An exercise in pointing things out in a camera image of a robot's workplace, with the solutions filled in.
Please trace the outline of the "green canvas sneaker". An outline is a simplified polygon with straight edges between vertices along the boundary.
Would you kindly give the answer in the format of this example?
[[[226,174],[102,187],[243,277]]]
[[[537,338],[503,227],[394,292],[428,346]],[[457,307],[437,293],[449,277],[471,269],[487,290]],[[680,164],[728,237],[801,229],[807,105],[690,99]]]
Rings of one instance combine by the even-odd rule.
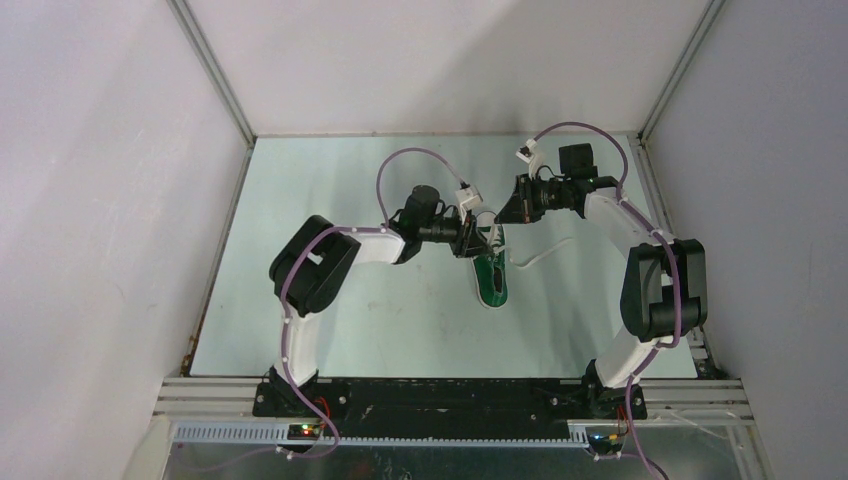
[[[478,215],[478,231],[483,234],[491,252],[472,260],[478,299],[490,309],[501,308],[508,300],[505,233],[503,227],[495,222],[495,217],[496,214],[491,211]]]

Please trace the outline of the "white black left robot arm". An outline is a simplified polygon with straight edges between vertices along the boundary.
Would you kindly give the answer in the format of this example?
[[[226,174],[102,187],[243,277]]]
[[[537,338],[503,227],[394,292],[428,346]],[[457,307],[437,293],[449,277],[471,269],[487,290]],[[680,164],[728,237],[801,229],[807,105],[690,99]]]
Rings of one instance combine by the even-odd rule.
[[[447,245],[457,258],[492,251],[473,214],[483,204],[481,195],[465,184],[456,196],[456,205],[445,206],[438,190],[418,185],[404,207],[378,227],[342,227],[313,215],[275,257],[269,278],[283,312],[273,373],[285,382],[277,402],[290,415],[304,416],[315,406],[316,390],[309,382],[318,374],[318,322],[353,267],[401,265],[425,243]]]

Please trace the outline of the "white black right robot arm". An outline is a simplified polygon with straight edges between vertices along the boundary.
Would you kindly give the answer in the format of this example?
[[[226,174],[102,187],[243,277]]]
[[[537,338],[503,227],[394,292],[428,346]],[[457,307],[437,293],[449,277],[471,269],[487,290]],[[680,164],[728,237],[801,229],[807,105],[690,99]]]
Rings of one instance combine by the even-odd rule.
[[[559,150],[560,172],[540,177],[535,140],[516,152],[528,170],[499,211],[500,224],[530,224],[548,211],[571,210],[595,225],[626,260],[619,308],[623,326],[609,349],[587,369],[594,383],[581,392],[585,411],[606,418],[622,403],[619,389],[634,386],[656,355],[675,348],[707,317],[705,249],[654,226],[626,197],[621,181],[601,176],[590,144]]]

